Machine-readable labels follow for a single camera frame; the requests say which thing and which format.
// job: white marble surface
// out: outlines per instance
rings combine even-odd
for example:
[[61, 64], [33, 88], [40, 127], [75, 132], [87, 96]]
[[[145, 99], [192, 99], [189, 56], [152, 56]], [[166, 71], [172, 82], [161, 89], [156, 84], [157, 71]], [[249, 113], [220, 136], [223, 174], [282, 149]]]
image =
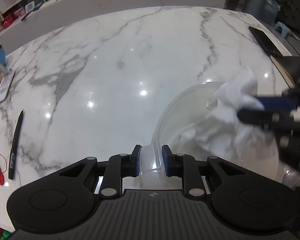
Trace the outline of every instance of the white marble surface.
[[22, 109], [24, 121], [15, 180], [5, 173], [0, 186], [0, 227], [13, 230], [6, 202], [18, 187], [87, 156], [104, 161], [148, 145], [167, 104], [190, 86], [225, 82], [248, 65], [259, 94], [281, 93], [287, 85], [250, 25], [264, 29], [251, 15], [222, 9], [133, 9], [63, 27], [10, 54], [16, 75], [0, 104], [7, 160]]

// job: white towel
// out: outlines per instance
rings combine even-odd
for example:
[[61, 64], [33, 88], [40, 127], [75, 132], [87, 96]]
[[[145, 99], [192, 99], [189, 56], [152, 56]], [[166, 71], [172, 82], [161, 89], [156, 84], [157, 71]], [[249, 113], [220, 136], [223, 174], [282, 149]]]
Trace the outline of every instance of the white towel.
[[251, 96], [257, 88], [257, 78], [250, 68], [240, 70], [220, 86], [207, 102], [211, 112], [195, 126], [194, 140], [201, 149], [229, 161], [241, 159], [249, 151], [257, 158], [276, 154], [271, 132], [243, 124], [237, 117], [237, 111], [243, 107], [264, 110], [261, 102]]

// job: transparent plastic bowl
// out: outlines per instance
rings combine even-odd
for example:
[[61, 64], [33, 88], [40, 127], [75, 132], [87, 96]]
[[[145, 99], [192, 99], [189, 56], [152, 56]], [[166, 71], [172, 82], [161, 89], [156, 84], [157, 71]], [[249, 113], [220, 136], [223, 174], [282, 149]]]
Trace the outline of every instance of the transparent plastic bowl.
[[[196, 143], [181, 138], [181, 133], [193, 127], [210, 112], [206, 108], [207, 100], [220, 87], [221, 82], [208, 82], [195, 85], [180, 93], [166, 107], [160, 116], [154, 131], [151, 144], [143, 146], [140, 152], [140, 188], [143, 189], [174, 189], [181, 188], [181, 179], [166, 177], [162, 159], [162, 145], [169, 145], [174, 154], [182, 152], [194, 156], [197, 160], [206, 160], [211, 155], [197, 147]], [[242, 160], [231, 160], [244, 168], [259, 173], [273, 180], [277, 178], [278, 154], [268, 159], [256, 158], [249, 152]]]

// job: blue stool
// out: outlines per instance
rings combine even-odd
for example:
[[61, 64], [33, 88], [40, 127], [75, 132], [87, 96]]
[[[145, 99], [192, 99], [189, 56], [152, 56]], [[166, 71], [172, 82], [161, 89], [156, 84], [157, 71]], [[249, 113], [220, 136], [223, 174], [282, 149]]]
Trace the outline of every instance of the blue stool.
[[281, 37], [288, 38], [289, 34], [291, 33], [290, 29], [284, 25], [282, 22], [277, 22], [277, 24], [274, 26], [274, 29], [279, 31], [279, 28], [281, 28]]

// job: red string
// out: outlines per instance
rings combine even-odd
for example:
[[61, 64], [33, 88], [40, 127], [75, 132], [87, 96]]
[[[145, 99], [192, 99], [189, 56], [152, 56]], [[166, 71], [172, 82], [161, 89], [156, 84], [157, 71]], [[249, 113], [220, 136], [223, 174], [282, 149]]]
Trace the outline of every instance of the red string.
[[5, 173], [7, 171], [7, 160], [6, 160], [6, 158], [1, 153], [0, 153], [0, 155], [2, 156], [2, 158], [4, 158], [4, 161], [6, 162], [6, 169], [3, 172], [3, 173]]

